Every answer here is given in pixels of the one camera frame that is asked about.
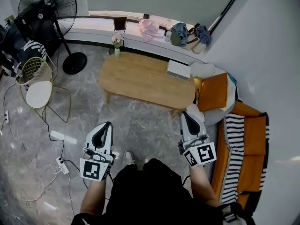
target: small vase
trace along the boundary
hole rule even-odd
[[[116,58],[118,58],[120,56],[120,49],[119,48],[114,49],[114,55],[116,56]]]

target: table leg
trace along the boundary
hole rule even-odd
[[[174,118],[176,116],[176,114],[178,113],[177,109],[172,109],[172,114],[171,117]]]
[[[109,93],[106,92],[106,103],[108,104],[109,103]]]

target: fan base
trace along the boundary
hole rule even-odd
[[[73,75],[83,70],[87,62],[88,59],[84,53],[75,52],[65,59],[62,69],[66,74]]]

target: person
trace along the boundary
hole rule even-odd
[[[106,180],[92,181],[80,213],[74,217],[71,225],[116,222],[254,224],[239,204],[231,204],[231,210],[224,212],[228,211],[228,204],[222,205],[216,199],[202,166],[190,168],[192,198],[183,187],[181,177],[161,161],[153,158],[139,171],[130,151],[125,152],[125,159],[127,165],[114,179],[106,213],[102,214]]]

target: forearm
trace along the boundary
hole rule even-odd
[[[105,187],[106,179],[101,182],[91,182],[81,204],[81,213],[89,213],[96,217],[102,215],[105,203]]]
[[[206,172],[202,166],[190,168],[191,186],[194,198],[201,199],[203,202],[217,207],[221,205],[216,199],[216,195],[210,185]]]

